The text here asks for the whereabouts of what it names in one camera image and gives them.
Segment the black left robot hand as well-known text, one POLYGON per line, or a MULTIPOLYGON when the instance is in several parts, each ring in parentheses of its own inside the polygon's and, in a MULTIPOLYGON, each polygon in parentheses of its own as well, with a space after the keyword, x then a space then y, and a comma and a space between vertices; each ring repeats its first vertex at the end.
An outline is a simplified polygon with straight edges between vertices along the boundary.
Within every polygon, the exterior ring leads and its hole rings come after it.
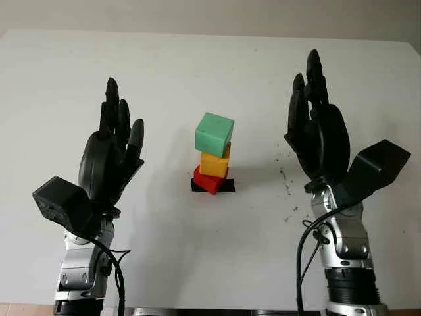
POLYGON ((99 129, 88 138, 78 175, 78 185, 100 210, 109 211, 116 205, 144 164, 140 158, 143 141, 143 119, 130 122, 128 103, 119 97, 118 84, 110 77, 101 104, 99 129))

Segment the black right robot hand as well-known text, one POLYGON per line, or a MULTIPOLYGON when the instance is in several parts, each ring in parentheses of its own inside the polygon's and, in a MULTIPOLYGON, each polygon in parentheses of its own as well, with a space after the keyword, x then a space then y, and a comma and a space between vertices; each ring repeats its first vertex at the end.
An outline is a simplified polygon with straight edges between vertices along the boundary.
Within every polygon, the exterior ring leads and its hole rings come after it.
POLYGON ((307 193, 344 179, 350 159, 349 135, 341 111, 329 102, 316 49, 307 57, 306 78, 299 73, 293 80, 284 138, 310 178, 305 184, 307 193))

